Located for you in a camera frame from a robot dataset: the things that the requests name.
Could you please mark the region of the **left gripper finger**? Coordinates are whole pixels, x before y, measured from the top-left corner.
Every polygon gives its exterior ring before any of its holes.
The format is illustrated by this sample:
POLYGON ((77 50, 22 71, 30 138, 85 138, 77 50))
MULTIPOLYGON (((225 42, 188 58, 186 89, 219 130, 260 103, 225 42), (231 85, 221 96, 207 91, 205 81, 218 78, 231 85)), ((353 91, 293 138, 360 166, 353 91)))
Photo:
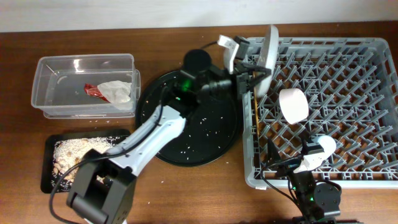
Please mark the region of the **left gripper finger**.
POLYGON ((265 68, 265 67, 258 66, 258 65, 253 65, 253 64, 245 63, 245 62, 241 62, 241 65, 246 70, 267 70, 267 68, 265 68))
POLYGON ((256 89, 257 92, 267 92, 271 85, 272 70, 265 69, 249 81, 248 89, 256 89))

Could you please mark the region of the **blue cup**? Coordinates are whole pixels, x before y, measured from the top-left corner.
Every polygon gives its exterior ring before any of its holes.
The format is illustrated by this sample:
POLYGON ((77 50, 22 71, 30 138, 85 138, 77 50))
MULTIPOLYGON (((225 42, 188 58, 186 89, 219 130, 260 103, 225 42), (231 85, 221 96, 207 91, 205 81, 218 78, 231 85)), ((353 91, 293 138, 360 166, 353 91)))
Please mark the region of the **blue cup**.
POLYGON ((318 143, 324 149, 324 156, 327 158, 331 156, 336 150, 335 140, 328 135, 322 135, 313 138, 313 142, 318 143))

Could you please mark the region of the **grey plate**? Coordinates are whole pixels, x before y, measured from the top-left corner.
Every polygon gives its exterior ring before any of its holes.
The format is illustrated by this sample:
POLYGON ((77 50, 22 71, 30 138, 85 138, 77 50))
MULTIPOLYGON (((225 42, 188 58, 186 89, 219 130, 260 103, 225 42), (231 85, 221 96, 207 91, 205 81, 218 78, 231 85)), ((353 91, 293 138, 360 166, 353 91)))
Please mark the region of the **grey plate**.
POLYGON ((272 75, 276 65, 278 48, 279 31, 275 25, 270 25, 259 53, 257 65, 269 69, 271 71, 271 75, 263 79, 262 82, 256 86, 257 98, 264 97, 270 88, 272 75))

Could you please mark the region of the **wooden chopstick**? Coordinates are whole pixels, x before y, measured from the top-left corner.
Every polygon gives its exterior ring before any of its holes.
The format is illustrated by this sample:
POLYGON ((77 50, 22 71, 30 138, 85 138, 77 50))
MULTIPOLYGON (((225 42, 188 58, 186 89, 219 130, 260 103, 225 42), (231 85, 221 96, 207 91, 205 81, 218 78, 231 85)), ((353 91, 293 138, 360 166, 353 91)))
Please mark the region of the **wooden chopstick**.
MULTIPOLYGON (((256 77, 257 77, 257 72, 254 72, 253 78, 256 78, 256 77)), ((255 122, 256 122, 256 133, 257 133, 257 137, 260 137, 256 87, 253 88, 253 96, 254 96, 253 101, 254 101, 254 113, 255 113, 255 122)))

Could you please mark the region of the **white napkin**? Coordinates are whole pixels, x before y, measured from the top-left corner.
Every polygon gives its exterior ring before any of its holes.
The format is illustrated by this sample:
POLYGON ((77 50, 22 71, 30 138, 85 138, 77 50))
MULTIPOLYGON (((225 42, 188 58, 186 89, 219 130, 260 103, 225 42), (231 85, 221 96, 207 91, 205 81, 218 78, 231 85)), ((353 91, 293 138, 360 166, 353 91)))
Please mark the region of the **white napkin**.
POLYGON ((99 92, 118 110, 131 110, 132 83, 119 80, 104 82, 97 86, 99 92))

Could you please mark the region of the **red snack wrapper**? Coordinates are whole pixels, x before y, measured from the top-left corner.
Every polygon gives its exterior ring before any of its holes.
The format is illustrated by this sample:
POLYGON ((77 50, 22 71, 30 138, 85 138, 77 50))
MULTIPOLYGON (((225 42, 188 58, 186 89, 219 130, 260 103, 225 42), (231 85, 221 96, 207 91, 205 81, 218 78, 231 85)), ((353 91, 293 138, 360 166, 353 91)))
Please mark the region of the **red snack wrapper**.
POLYGON ((94 96, 94 97, 100 98, 103 101, 106 101, 109 103, 109 101, 103 96, 103 94, 99 91, 99 89, 96 85, 91 85, 91 84, 86 83, 84 86, 84 91, 89 96, 94 96))

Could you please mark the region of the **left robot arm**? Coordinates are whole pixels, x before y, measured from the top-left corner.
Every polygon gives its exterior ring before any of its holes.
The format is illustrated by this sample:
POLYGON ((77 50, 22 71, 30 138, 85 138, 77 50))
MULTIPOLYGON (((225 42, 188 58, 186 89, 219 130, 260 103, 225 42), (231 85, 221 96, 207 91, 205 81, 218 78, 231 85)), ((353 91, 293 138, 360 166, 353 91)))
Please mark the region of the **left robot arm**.
POLYGON ((244 62, 249 42, 221 35, 224 67, 218 68, 204 49, 188 51, 179 77, 163 87, 149 119, 129 137, 100 154, 89 150, 72 167, 76 176, 66 205, 89 223, 123 223, 133 205, 136 181, 145 166, 179 137, 205 99, 223 93, 243 96, 261 86, 275 69, 277 44, 265 48, 257 65, 244 62))

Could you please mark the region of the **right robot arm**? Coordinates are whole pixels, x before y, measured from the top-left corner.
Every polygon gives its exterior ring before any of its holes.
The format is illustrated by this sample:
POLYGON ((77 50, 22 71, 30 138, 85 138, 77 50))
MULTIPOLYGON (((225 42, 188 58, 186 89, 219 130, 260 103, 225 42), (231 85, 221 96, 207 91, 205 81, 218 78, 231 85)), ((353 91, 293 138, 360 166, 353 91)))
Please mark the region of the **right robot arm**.
POLYGON ((288 181, 291 200, 300 210, 301 216, 294 217, 293 223, 336 223, 341 214, 341 186, 330 180, 315 180, 312 171, 319 168, 336 149, 336 142, 327 135, 302 140, 301 153, 282 159, 272 142, 267 140, 266 169, 276 171, 277 177, 288 181))

